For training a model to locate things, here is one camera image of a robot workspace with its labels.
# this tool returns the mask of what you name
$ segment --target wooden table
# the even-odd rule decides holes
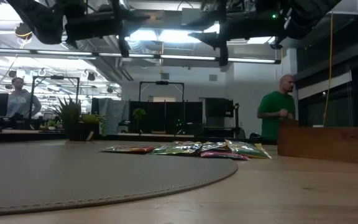
[[[266,148],[275,154],[275,147]],[[358,164],[273,157],[238,162],[239,171],[232,177],[182,194],[103,207],[11,215],[0,217],[0,223],[358,223]]]

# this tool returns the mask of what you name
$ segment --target felt mat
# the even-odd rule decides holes
[[[107,205],[212,184],[229,159],[99,152],[89,144],[0,145],[0,215]]]

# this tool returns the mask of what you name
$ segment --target pile of snack bags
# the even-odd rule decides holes
[[[271,159],[261,144],[239,141],[224,142],[172,142],[159,147],[111,146],[101,152],[118,152],[151,155],[201,156],[203,158],[228,158],[247,161],[249,158]]]

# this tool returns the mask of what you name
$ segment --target person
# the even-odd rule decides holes
[[[262,137],[277,140],[281,119],[295,119],[295,102],[289,93],[293,91],[293,76],[284,75],[280,88],[264,96],[257,117],[262,119]]]
[[[29,117],[30,111],[30,96],[31,94],[23,89],[24,80],[16,77],[12,79],[14,91],[9,95],[7,102],[6,116],[11,118],[15,114],[22,115],[24,118]],[[33,96],[34,109],[32,116],[36,115],[41,110],[41,103],[36,96]]]

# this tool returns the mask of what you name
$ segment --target gray shirt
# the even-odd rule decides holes
[[[15,113],[27,118],[30,110],[30,96],[27,90],[14,91],[9,95],[7,102],[6,116],[11,118]],[[31,115],[36,115],[41,110],[41,103],[36,96],[33,97],[34,110]]]

